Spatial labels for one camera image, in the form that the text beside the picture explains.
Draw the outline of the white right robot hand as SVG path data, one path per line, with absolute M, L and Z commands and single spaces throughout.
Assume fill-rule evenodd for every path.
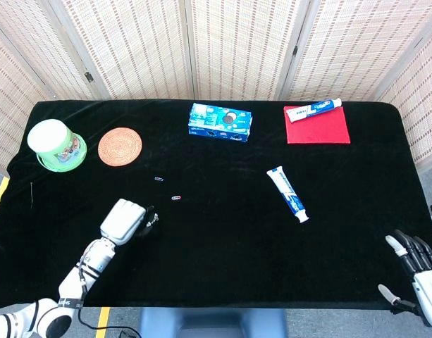
M 432 248 L 420 237 L 410 237 L 400 230 L 385 240 L 404 268 L 418 302 L 402 299 L 383 284 L 378 285 L 379 292 L 393 307 L 393 313 L 413 313 L 432 327 Z

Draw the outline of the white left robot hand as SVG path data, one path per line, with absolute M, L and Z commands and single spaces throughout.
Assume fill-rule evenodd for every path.
M 134 202 L 119 199 L 100 225 L 102 237 L 116 246 L 128 243 L 133 237 L 145 237 L 159 216 L 153 206 L 142 207 Z

